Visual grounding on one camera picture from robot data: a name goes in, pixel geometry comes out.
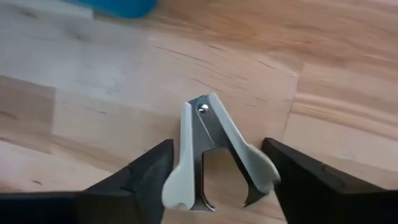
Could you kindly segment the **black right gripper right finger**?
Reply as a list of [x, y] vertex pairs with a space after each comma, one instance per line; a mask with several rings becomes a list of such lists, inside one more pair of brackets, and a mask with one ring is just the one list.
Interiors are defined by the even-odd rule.
[[398, 190], [335, 169], [272, 138], [261, 150], [276, 166], [274, 186], [288, 224], [398, 224]]

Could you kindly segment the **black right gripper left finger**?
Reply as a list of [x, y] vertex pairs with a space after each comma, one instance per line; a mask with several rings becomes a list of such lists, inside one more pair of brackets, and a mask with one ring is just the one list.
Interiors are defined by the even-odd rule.
[[174, 142], [166, 139], [82, 191], [0, 194], [0, 224], [161, 224], [173, 166]]

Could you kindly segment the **blue plastic bin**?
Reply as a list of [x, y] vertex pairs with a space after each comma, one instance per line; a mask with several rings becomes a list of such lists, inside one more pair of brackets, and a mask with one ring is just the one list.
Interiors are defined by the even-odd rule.
[[158, 0], [62, 0], [91, 8], [94, 11], [122, 18], [140, 18], [148, 15]]

